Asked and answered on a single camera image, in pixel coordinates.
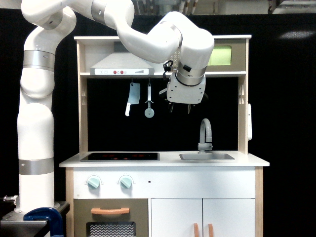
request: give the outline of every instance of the oven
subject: oven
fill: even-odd
[[[75,199],[76,237],[148,237],[148,199]]]

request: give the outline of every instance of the cabinet handle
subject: cabinet handle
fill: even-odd
[[[213,225],[208,224],[209,237],[214,237]]]
[[[93,208],[93,209],[91,209],[91,213],[98,214],[98,215],[126,214],[126,213],[129,213],[129,207],[128,208],[121,208],[121,209],[112,209],[112,210],[103,210],[100,208]]]
[[[194,237],[198,237],[198,224],[194,223]]]

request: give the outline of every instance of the oven window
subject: oven window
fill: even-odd
[[[87,237],[136,237],[136,223],[131,221],[88,222]]]

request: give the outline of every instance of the sink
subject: sink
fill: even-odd
[[[198,153],[198,154],[180,154],[182,160],[234,160],[229,154],[216,153]]]

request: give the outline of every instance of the green screen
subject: green screen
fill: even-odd
[[[208,61],[208,66],[225,66],[230,65],[232,61],[231,46],[215,46]]]

